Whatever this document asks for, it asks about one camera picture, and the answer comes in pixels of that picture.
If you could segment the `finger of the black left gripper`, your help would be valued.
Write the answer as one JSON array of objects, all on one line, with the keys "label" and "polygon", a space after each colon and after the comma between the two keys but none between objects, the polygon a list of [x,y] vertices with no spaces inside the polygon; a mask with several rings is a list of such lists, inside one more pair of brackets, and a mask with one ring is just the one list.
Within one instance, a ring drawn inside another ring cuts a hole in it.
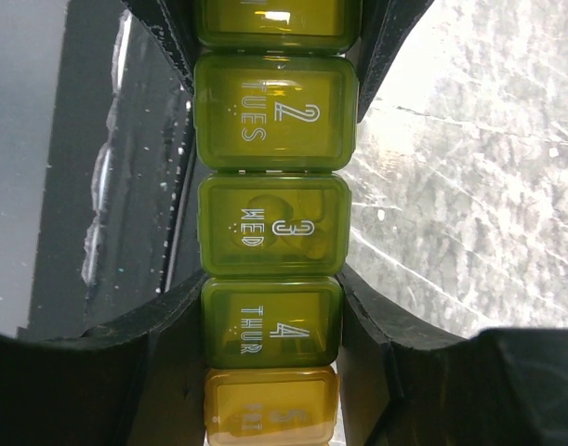
[{"label": "finger of the black left gripper", "polygon": [[366,115],[405,39],[433,0],[363,1],[357,56],[358,122]]},{"label": "finger of the black left gripper", "polygon": [[124,0],[125,7],[153,36],[187,93],[194,91],[193,69],[201,53],[193,0]]}]

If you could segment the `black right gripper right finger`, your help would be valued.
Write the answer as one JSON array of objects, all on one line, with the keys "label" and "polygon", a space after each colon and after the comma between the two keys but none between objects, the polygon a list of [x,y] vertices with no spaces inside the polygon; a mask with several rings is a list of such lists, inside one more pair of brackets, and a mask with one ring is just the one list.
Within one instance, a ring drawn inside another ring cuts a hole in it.
[{"label": "black right gripper right finger", "polygon": [[465,339],[351,268],[337,277],[349,445],[568,445],[568,329],[494,328]]}]

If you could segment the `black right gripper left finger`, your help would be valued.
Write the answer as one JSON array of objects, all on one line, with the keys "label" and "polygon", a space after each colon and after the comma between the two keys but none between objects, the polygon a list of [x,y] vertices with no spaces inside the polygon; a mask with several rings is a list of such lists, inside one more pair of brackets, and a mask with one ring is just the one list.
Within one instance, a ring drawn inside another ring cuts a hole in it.
[{"label": "black right gripper left finger", "polygon": [[0,445],[202,444],[205,279],[76,338],[0,335]]}]

